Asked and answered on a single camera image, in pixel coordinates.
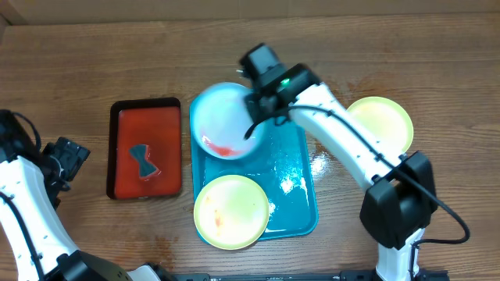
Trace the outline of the light blue plate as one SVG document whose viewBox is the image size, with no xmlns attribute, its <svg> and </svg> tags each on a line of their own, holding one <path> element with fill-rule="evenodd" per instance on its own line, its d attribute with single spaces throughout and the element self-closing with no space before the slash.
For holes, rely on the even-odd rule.
<svg viewBox="0 0 500 281">
<path fill-rule="evenodd" d="M 266 128 L 245 134 L 253 124 L 245 98 L 251 90 L 224 82 L 206 88 L 191 104 L 191 135 L 207 153 L 224 160 L 244 158 L 256 151 L 265 138 Z"/>
</svg>

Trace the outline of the orange sponge with dark scourer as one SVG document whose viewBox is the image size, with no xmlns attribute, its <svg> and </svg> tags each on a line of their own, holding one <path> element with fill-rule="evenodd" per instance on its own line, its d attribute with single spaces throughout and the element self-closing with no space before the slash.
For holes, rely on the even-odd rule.
<svg viewBox="0 0 500 281">
<path fill-rule="evenodd" d="M 150 147 L 147 144 L 136 144 L 129 149 L 129 153 L 138 164 L 139 178 L 141 180 L 147 180 L 160 173 L 159 168 L 149 159 Z"/>
</svg>

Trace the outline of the yellow plate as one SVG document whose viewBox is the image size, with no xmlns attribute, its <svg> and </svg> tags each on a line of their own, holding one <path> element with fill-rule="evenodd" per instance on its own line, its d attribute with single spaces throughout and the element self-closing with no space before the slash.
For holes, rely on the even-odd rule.
<svg viewBox="0 0 500 281">
<path fill-rule="evenodd" d="M 408 151 L 413 142 L 413 122 L 395 101 L 383 97 L 361 98 L 347 111 L 386 145 L 400 152 Z"/>
<path fill-rule="evenodd" d="M 240 250 L 254 244 L 269 219 L 266 193 L 245 176 L 218 177 L 195 199 L 194 222 L 199 236 L 222 250 Z"/>
</svg>

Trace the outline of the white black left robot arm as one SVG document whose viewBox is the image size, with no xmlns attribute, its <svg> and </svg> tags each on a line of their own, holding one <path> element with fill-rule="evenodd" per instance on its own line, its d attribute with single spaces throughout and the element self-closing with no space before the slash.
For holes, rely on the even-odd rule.
<svg viewBox="0 0 500 281">
<path fill-rule="evenodd" d="M 23 156 L 1 161 L 1 225 L 19 280 L 132 280 L 118 265 L 85 253 L 63 228 L 40 168 Z"/>
</svg>

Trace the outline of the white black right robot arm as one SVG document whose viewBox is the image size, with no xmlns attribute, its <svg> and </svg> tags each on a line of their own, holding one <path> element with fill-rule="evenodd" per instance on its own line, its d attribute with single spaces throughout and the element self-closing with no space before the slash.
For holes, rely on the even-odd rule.
<svg viewBox="0 0 500 281">
<path fill-rule="evenodd" d="M 355 121 L 307 66 L 242 63 L 253 92 L 245 99 L 253 124 L 280 116 L 312 134 L 351 173 L 365 196 L 361 222 L 378 243 L 375 276 L 414 280 L 419 243 L 437 210 L 434 175 L 422 153 L 392 150 Z"/>
</svg>

